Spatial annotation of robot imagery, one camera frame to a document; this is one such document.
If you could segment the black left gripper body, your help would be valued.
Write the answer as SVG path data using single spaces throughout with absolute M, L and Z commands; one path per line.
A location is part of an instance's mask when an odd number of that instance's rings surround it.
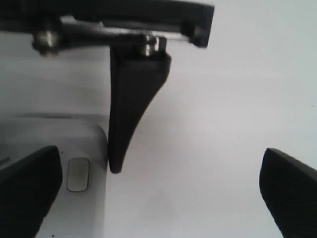
M 3 0 L 0 30 L 29 34 L 42 55 L 156 39 L 209 44 L 215 6 L 181 0 Z

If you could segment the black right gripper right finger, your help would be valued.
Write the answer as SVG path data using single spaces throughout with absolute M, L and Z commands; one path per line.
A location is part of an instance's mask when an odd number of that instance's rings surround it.
M 317 171 L 275 148 L 267 148 L 260 193 L 285 238 L 317 236 Z

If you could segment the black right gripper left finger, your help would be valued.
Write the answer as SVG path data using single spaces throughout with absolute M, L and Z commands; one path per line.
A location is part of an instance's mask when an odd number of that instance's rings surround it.
M 55 146 L 44 147 L 0 171 L 0 236 L 34 238 L 62 184 Z

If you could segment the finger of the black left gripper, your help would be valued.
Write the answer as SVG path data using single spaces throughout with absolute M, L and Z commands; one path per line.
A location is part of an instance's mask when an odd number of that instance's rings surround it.
M 132 47 L 110 49 L 110 115 L 108 163 L 112 173 L 122 171 L 133 134 L 147 107 L 166 83 L 171 57 L 165 50 L 150 56 Z

